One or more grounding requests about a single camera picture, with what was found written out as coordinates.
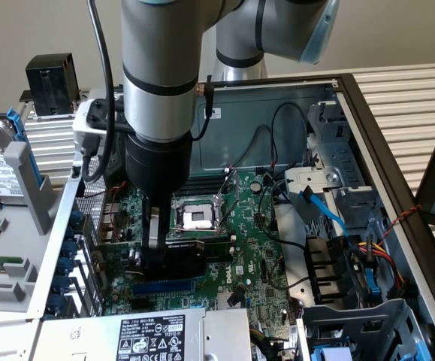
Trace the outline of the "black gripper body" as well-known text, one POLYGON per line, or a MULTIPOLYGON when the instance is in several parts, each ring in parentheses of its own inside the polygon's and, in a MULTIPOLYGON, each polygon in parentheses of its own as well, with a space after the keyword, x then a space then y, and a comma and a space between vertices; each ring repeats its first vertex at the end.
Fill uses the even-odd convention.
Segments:
POLYGON ((129 180, 153 206, 164 204, 188 180, 192 135, 158 143, 136 135, 125 139, 125 170, 129 180))

